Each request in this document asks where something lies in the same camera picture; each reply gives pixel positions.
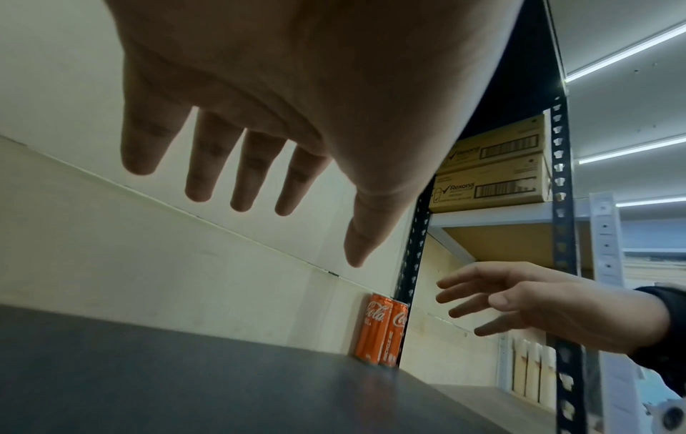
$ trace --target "white bottle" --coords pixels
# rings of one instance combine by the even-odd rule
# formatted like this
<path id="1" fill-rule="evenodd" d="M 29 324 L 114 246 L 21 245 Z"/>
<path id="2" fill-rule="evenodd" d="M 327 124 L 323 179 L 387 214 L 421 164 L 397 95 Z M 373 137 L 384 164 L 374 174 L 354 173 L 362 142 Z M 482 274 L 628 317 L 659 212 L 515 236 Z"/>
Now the white bottle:
<path id="1" fill-rule="evenodd" d="M 539 343 L 529 342 L 529 359 L 527 361 L 527 389 L 525 396 L 538 402 L 538 391 L 541 378 L 541 350 Z"/>
<path id="2" fill-rule="evenodd" d="M 514 379 L 512 390 L 524 396 L 527 389 L 527 354 L 529 342 L 518 337 L 514 340 Z"/>
<path id="3" fill-rule="evenodd" d="M 552 347 L 543 347 L 541 354 L 541 385 L 539 402 L 545 407 L 555 410 L 557 400 L 557 353 Z"/>

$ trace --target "dark gray shelf surface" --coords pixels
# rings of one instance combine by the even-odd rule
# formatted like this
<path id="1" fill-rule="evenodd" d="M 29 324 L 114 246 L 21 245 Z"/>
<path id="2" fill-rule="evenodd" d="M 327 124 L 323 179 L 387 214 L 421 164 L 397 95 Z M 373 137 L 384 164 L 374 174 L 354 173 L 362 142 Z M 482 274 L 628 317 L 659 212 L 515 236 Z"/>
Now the dark gray shelf surface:
<path id="1" fill-rule="evenodd" d="M 0 306 L 0 433 L 506 432 L 342 355 Z"/>

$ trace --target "can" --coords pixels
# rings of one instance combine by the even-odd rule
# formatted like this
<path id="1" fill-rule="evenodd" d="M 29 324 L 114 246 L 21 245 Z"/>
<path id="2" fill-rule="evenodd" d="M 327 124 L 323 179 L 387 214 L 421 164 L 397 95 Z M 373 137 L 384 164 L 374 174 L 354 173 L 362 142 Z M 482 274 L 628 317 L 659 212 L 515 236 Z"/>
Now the can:
<path id="1" fill-rule="evenodd" d="M 391 320 L 393 300 L 383 295 L 374 294 L 369 299 L 364 314 L 362 331 L 359 334 L 355 355 L 357 358 L 378 365 L 384 349 L 386 330 Z"/>
<path id="2" fill-rule="evenodd" d="M 380 362 L 382 365 L 395 368 L 398 364 L 400 343 L 402 342 L 402 336 L 405 334 L 405 325 L 407 324 L 407 312 L 406 304 L 393 300 L 391 320 L 386 331 L 384 351 Z"/>

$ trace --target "black sleeve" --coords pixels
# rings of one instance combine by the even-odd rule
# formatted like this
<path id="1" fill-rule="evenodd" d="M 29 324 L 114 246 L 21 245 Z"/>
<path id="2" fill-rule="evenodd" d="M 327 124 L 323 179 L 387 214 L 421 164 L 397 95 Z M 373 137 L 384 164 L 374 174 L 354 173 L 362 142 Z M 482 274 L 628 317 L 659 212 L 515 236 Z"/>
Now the black sleeve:
<path id="1" fill-rule="evenodd" d="M 636 291 L 658 297 L 670 313 L 665 339 L 652 347 L 640 348 L 631 359 L 652 369 L 679 396 L 686 395 L 686 292 L 667 287 L 646 286 Z"/>

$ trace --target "finger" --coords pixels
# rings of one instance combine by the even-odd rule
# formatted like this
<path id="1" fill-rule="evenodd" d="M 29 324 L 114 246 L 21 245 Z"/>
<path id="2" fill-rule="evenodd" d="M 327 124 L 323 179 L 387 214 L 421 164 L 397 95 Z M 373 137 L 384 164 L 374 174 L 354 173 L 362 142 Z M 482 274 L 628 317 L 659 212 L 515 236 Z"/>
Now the finger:
<path id="1" fill-rule="evenodd" d="M 448 289 L 439 292 L 436 294 L 436 301 L 443 304 L 460 298 L 470 297 L 474 294 L 479 294 L 480 292 L 492 294 L 493 292 L 499 292 L 503 289 L 505 288 L 502 285 L 496 285 L 481 279 L 476 279 L 471 282 L 459 283 L 458 285 L 451 286 Z"/>
<path id="2" fill-rule="evenodd" d="M 281 137 L 256 131 L 245 134 L 231 208 L 239 212 L 252 208 L 259 189 L 267 178 L 267 172 L 284 144 L 286 139 Z"/>
<path id="3" fill-rule="evenodd" d="M 388 201 L 357 190 L 344 242 L 345 256 L 351 266 L 364 264 L 369 254 L 388 238 L 412 200 Z"/>
<path id="4" fill-rule="evenodd" d="M 331 157 L 314 155 L 297 147 L 288 166 L 284 186 L 277 200 L 278 215 L 290 215 L 298 206 L 314 180 L 322 174 L 331 162 Z"/>
<path id="5" fill-rule="evenodd" d="M 186 196 L 195 202 L 212 197 L 214 186 L 243 129 L 214 113 L 201 110 L 195 124 L 191 164 L 186 178 Z"/>
<path id="6" fill-rule="evenodd" d="M 504 283 L 507 281 L 513 268 L 518 262 L 475 262 L 465 265 L 458 271 L 443 277 L 436 282 L 439 288 L 447 289 L 460 283 L 472 280 L 484 280 L 491 283 Z"/>
<path id="7" fill-rule="evenodd" d="M 190 111 L 190 105 L 161 93 L 125 60 L 121 160 L 126 170 L 139 175 L 154 172 Z"/>
<path id="8" fill-rule="evenodd" d="M 448 311 L 448 315 L 453 318 L 464 317 L 470 313 L 481 312 L 482 310 L 490 309 L 488 304 L 488 294 L 477 294 L 461 305 L 453 307 Z"/>
<path id="9" fill-rule="evenodd" d="M 475 328 L 474 334 L 476 336 L 490 336 L 522 328 L 527 328 L 527 326 L 522 319 L 521 314 L 518 312 L 508 312 L 500 315 L 491 322 L 487 322 L 486 324 Z"/>
<path id="10" fill-rule="evenodd" d="M 575 284 L 520 282 L 514 287 L 491 294 L 488 302 L 500 312 L 529 310 L 537 307 L 553 310 L 573 310 L 581 297 L 575 297 Z"/>

